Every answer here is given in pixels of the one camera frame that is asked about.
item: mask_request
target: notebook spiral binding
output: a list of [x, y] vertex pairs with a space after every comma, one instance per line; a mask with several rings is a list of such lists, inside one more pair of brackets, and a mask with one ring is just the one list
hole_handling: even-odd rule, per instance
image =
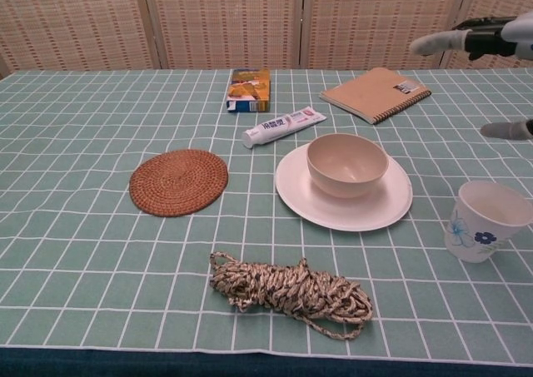
[[377, 116], [376, 117], [376, 123], [383, 122], [384, 120], [386, 120], [387, 118], [391, 117], [392, 115], [395, 115], [398, 112], [401, 112], [401, 111], [405, 110], [406, 108], [410, 107], [411, 105], [419, 102], [420, 100], [422, 100], [422, 99], [424, 99], [426, 97], [429, 97], [430, 95], [431, 95], [431, 91], [430, 90], [425, 90], [425, 91], [421, 92], [420, 94], [417, 94], [413, 98], [411, 98], [411, 99], [409, 99], [407, 101], [404, 101], [401, 104], [396, 105], [395, 107], [393, 107], [393, 108], [389, 109], [388, 111], [385, 111], [382, 114], [380, 114], [379, 116]]

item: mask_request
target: brown notebook cover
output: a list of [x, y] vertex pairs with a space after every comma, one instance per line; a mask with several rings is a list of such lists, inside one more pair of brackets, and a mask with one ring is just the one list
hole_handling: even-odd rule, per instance
[[375, 67], [321, 92], [320, 98], [375, 125], [430, 95], [430, 89], [418, 81]]

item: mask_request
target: box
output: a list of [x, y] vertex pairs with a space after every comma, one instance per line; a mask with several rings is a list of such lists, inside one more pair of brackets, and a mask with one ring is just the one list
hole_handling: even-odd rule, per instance
[[268, 112], [270, 110], [270, 71], [235, 69], [227, 90], [229, 112]]

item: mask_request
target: toothpaste cap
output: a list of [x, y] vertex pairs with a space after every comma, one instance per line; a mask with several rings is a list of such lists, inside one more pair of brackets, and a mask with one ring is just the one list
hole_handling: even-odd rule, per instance
[[246, 130], [246, 131], [243, 131], [242, 132], [242, 135], [241, 135], [241, 139], [242, 139], [242, 144], [246, 147], [246, 148], [252, 148], [253, 145], [255, 144], [255, 142], [253, 142], [253, 139], [252, 139], [252, 132], [250, 130]]

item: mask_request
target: paper cup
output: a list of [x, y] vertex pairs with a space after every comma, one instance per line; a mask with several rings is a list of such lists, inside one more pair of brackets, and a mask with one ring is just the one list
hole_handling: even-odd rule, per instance
[[459, 259], [479, 263], [532, 221], [533, 204], [517, 191], [491, 181], [470, 181], [459, 189], [446, 227], [446, 248]]

